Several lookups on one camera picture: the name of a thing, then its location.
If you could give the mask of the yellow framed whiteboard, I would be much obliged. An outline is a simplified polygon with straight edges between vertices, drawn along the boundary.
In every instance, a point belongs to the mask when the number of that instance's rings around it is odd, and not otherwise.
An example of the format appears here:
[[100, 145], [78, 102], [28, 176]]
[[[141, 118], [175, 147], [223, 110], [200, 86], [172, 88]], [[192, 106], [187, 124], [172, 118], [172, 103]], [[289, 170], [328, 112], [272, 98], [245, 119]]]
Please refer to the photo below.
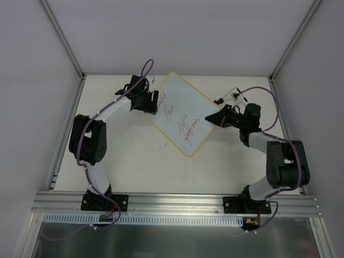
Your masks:
[[171, 72], [159, 88], [157, 113], [147, 118], [185, 156], [192, 157], [214, 130], [205, 118], [218, 111], [219, 105]]

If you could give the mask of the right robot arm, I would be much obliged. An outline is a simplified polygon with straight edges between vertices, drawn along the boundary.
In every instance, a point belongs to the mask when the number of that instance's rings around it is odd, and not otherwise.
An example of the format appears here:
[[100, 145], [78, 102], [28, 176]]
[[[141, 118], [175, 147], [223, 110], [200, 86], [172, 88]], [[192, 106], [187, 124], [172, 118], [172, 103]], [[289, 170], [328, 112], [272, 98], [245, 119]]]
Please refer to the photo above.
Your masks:
[[270, 214], [268, 199], [284, 191], [294, 191], [310, 181], [304, 145], [299, 140], [287, 140], [270, 135], [260, 128], [261, 107], [245, 106], [243, 113], [226, 104], [205, 120], [221, 128], [235, 127], [240, 141], [266, 155], [266, 174], [256, 183], [247, 185], [236, 197], [224, 197], [227, 214]]

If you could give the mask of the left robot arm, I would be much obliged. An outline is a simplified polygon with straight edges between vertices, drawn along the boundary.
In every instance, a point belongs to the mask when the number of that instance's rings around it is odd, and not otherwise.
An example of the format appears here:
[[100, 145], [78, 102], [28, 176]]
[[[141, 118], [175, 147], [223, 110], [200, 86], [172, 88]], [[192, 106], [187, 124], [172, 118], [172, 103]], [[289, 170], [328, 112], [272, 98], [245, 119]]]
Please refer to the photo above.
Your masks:
[[92, 116], [78, 114], [73, 121], [69, 151], [77, 165], [85, 171], [88, 189], [83, 195], [81, 210], [106, 211], [118, 208], [111, 184], [101, 164], [107, 151], [107, 129], [124, 114], [132, 111], [157, 113], [159, 92], [150, 91], [154, 77], [133, 75], [129, 84], [114, 94], [114, 99]]

